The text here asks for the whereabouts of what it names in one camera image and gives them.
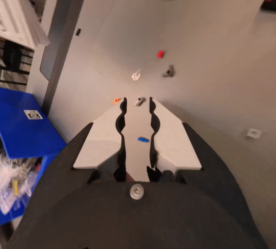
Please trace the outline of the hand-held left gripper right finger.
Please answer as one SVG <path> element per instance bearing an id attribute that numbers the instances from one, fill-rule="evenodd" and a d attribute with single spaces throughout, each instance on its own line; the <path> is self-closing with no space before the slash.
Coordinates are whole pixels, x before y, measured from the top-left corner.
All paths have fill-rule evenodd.
<path id="1" fill-rule="evenodd" d="M 175 176 L 178 171 L 200 171 L 202 165 L 192 146 L 183 122 L 153 97 L 149 100 L 151 127 L 150 166 L 148 178 L 158 182 L 168 171 Z"/>

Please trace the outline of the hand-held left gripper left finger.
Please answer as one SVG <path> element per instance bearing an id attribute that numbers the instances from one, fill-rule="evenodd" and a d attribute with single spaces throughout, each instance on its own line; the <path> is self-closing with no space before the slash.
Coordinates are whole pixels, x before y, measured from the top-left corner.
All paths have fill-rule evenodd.
<path id="1" fill-rule="evenodd" d="M 96 169 L 112 174 L 116 181 L 126 181 L 125 127 L 127 99 L 120 99 L 99 116 L 82 145 L 74 169 Z"/>

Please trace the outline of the black lego connector piece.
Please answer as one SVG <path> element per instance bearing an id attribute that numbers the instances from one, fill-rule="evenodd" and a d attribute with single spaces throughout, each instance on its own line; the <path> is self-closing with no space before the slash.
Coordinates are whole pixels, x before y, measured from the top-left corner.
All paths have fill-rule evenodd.
<path id="1" fill-rule="evenodd" d="M 174 69 L 174 65 L 169 65 L 168 69 L 166 70 L 166 72 L 164 72 L 162 74 L 162 77 L 166 78 L 166 77 L 174 77 L 175 75 L 175 69 Z"/>

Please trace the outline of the white square lego piece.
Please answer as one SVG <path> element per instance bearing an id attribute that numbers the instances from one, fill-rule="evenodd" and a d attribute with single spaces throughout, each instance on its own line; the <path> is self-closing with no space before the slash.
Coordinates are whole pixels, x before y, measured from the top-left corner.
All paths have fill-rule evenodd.
<path id="1" fill-rule="evenodd" d="M 246 133 L 246 137 L 249 137 L 252 139 L 260 139 L 261 135 L 262 135 L 262 131 L 254 128 L 250 128 Z"/>

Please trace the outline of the clear bags of lego parts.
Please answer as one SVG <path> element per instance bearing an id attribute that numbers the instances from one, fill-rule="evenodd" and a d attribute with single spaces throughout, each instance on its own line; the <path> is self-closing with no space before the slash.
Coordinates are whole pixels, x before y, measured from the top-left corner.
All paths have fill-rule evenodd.
<path id="1" fill-rule="evenodd" d="M 42 158 L 10 159 L 5 150 L 0 154 L 0 208 L 11 215 L 26 207 L 36 183 Z"/>

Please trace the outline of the blue storage bin with tag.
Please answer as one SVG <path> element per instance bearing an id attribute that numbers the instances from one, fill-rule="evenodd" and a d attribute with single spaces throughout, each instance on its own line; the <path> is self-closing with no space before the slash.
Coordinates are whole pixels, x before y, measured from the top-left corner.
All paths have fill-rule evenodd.
<path id="1" fill-rule="evenodd" d="M 42 158 L 33 191 L 66 143 L 32 94 L 0 88 L 0 108 L 0 134 L 8 158 Z"/>

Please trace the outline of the stack of white booklets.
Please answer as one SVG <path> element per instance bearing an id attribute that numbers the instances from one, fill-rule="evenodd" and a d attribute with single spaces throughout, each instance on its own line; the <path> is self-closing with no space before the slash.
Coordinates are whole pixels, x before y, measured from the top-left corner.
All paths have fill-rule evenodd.
<path id="1" fill-rule="evenodd" d="M 0 36 L 35 50 L 50 41 L 41 28 L 30 0 L 0 0 Z"/>

